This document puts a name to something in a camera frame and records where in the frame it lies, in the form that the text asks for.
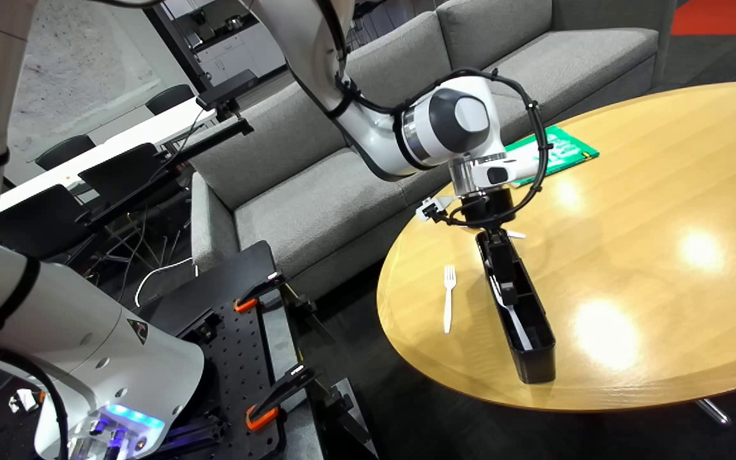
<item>couch armrest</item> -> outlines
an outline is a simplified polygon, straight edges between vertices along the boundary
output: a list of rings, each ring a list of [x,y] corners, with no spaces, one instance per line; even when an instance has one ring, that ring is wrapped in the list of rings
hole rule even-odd
[[[655,27],[656,76],[670,48],[678,0],[553,0],[553,27]]]
[[[192,264],[210,271],[218,261],[237,252],[234,219],[214,196],[204,177],[192,174]]]

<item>couch cushion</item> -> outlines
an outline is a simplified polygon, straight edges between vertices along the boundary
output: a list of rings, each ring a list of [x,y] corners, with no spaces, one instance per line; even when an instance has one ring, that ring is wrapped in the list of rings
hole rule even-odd
[[[237,208],[239,248],[268,239],[282,271],[293,275],[443,183],[445,170],[380,182],[342,149]]]
[[[234,136],[192,162],[227,208],[252,199],[344,145],[337,124],[298,85],[288,85],[242,116],[252,124],[251,136]]]
[[[449,72],[436,13],[422,13],[352,52],[348,68],[371,103],[393,107],[412,99]]]
[[[496,61],[500,76],[515,78],[542,105],[549,119],[597,86],[655,57],[656,34],[646,27],[553,31]],[[524,136],[524,105],[513,93],[494,85],[496,110],[505,139]]]
[[[453,67],[484,68],[544,34],[553,0],[448,0],[436,13]]]

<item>table leg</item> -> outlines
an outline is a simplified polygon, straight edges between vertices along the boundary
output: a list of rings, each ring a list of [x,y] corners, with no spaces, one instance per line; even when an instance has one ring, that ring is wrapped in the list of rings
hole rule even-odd
[[[701,411],[714,420],[716,425],[720,426],[731,426],[731,417],[717,407],[714,404],[711,399],[701,399],[694,400],[701,407]]]

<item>gray couch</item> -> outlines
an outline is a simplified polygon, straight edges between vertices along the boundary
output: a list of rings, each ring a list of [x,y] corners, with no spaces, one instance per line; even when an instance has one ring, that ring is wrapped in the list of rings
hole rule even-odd
[[[655,81],[678,0],[449,0],[349,57],[367,99],[398,105],[457,67],[498,68],[544,119],[642,95]],[[515,95],[494,90],[503,139],[526,133]],[[297,86],[252,105],[256,128],[193,159],[192,259],[210,268],[268,239],[278,268],[319,297],[379,264],[448,170],[376,179]]]

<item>round table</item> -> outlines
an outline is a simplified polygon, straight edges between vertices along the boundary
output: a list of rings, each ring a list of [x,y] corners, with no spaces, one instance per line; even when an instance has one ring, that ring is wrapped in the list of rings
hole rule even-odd
[[[448,388],[524,409],[634,409],[733,390],[736,85],[659,93],[560,124],[601,159],[549,177],[505,225],[526,236],[513,246],[558,338],[554,381],[518,381],[467,227],[404,227],[379,282],[389,342]],[[449,335],[448,264],[457,268]]]

